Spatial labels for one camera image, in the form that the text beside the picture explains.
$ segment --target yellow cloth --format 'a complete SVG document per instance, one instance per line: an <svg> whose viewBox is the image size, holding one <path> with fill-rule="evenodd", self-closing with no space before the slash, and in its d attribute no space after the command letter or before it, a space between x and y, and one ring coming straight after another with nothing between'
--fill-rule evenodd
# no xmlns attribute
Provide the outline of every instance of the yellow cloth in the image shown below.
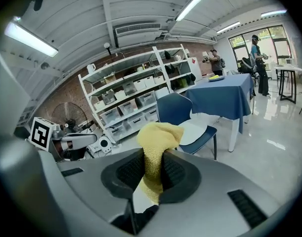
<svg viewBox="0 0 302 237"><path fill-rule="evenodd" d="M140 182L141 189L154 202L159 203L163 192L161 182L162 153L176 148L184 128L169 123L152 122L145 125L137 135L137 142L144 150L145 174Z"/></svg>
<svg viewBox="0 0 302 237"><path fill-rule="evenodd" d="M209 79L216 79L216 78L218 78L218 77L219 77L219 76L216 75L216 76L210 77Z"/></svg>

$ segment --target table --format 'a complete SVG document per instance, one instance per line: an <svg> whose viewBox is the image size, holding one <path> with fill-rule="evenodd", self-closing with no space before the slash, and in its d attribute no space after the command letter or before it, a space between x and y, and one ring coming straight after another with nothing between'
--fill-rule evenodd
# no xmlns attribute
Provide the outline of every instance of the table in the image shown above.
<svg viewBox="0 0 302 237"><path fill-rule="evenodd" d="M301 72L302 69L297 68L295 66L284 66L284 67L275 67L277 71L280 71L280 84L279 84L279 95L280 100L288 100L294 104L296 104L297 99L297 84L296 84L296 73L295 71ZM284 95L284 82L285 82L285 72L290 72L291 75L291 95Z"/></svg>
<svg viewBox="0 0 302 237"><path fill-rule="evenodd" d="M226 76L223 80L201 82L186 92L193 102L192 113L217 115L233 121L228 150L234 150L238 132L243 132L243 116L251 114L250 95L253 93L250 74Z"/></svg>

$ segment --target standing fan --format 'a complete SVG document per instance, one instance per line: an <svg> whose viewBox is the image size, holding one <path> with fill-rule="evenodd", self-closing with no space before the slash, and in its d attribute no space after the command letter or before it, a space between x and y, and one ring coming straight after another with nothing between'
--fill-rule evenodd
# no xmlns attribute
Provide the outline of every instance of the standing fan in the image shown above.
<svg viewBox="0 0 302 237"><path fill-rule="evenodd" d="M66 133L81 132L80 124L82 127L88 127L84 111L73 103L62 103L56 106L52 113L52 122L60 124L61 129Z"/></svg>

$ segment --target blue chair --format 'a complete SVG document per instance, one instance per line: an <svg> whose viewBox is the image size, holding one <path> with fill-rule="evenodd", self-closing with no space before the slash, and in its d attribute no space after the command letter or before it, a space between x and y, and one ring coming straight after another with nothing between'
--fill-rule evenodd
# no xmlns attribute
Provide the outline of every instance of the blue chair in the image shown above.
<svg viewBox="0 0 302 237"><path fill-rule="evenodd" d="M157 116L159 122L179 125L190 119L191 108L192 102L177 93L171 93L157 100ZM212 138L214 138L214 155L216 160L216 129L212 126L208 125L205 133L194 143L186 146L180 145L180 148L184 152L193 155Z"/></svg>

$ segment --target glossy floor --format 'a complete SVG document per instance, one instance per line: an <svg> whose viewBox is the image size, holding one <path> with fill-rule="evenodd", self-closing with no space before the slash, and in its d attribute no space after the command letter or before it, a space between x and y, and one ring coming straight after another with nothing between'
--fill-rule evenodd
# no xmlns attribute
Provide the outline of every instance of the glossy floor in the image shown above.
<svg viewBox="0 0 302 237"><path fill-rule="evenodd" d="M244 124L232 153L227 150L232 122L224 118L216 122L217 117L212 116L207 119L217 128L217 160L232 166L283 204L297 195L302 184L302 84L298 85L297 104L279 100L276 81L269 82L269 91L270 99L257 93L254 115ZM139 147L135 137L123 141L119 151ZM210 141L196 155L213 159L212 149ZM142 212L146 200L139 189L136 193Z"/></svg>

